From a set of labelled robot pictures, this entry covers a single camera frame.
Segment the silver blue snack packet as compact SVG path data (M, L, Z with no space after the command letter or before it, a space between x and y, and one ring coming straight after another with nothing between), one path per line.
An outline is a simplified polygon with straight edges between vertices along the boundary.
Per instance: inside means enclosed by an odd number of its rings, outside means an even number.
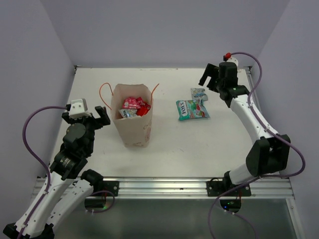
M191 88L190 91L191 91L191 97L193 100L203 100L203 101L208 100L208 96L204 88Z

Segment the red pink snack packet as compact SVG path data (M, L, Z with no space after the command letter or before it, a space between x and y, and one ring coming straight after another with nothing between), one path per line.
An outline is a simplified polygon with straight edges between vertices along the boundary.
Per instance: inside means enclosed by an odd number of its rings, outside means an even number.
M122 108L123 109L139 109L141 106L134 97L128 97L124 100Z

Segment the printed bear paper bag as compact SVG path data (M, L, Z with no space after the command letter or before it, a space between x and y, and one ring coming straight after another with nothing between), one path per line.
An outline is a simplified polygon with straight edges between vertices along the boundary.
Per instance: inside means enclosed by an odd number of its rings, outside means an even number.
M117 84L110 89L111 101L108 104L102 96L102 88L110 83L103 83L99 88L102 102L110 109L112 121L126 147L146 147L149 144L153 108L154 91L144 84Z

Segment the pink small snack packet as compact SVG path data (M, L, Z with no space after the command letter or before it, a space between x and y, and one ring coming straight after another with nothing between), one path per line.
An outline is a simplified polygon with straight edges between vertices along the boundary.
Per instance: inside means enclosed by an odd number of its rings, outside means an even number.
M141 97L136 98L136 101L140 107L145 105L145 102Z

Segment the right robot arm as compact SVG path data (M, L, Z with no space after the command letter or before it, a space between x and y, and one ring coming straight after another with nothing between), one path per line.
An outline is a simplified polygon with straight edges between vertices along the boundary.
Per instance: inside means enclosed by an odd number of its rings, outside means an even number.
M243 165L226 172L220 181L209 181L213 190L230 196L238 192L244 182L286 169L290 151L288 144L291 142L286 134L280 135L267 125L261 113L254 109L249 90L238 84L237 72L237 65L233 62L222 62L219 66L207 64L199 81L199 85L203 86L207 78L211 78L208 89L218 93L237 115L253 143Z

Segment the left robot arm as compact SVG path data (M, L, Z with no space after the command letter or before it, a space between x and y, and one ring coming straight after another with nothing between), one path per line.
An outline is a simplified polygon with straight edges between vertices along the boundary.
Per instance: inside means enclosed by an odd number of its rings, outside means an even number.
M73 103L63 107L62 118L69 124L63 143L51 166L45 168L47 178L27 211L4 228L8 238L52 239L86 197L103 192L103 176L83 168L93 153L95 131L111 121L105 107L95 107L98 118L84 111L74 115L74 109Z

